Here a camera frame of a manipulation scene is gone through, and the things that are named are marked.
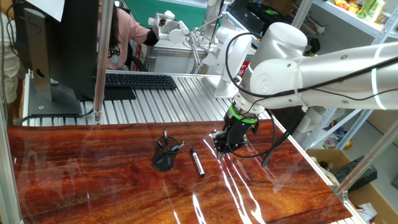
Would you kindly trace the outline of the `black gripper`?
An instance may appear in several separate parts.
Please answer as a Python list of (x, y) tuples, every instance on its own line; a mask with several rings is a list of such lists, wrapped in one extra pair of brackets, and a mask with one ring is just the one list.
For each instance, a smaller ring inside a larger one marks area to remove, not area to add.
[(216, 158), (219, 161), (226, 155), (246, 146), (248, 144), (244, 138), (246, 132), (249, 129), (258, 128), (257, 116), (237, 118), (232, 113), (227, 112), (224, 116), (224, 121), (223, 131), (214, 130), (211, 132), (216, 150)]

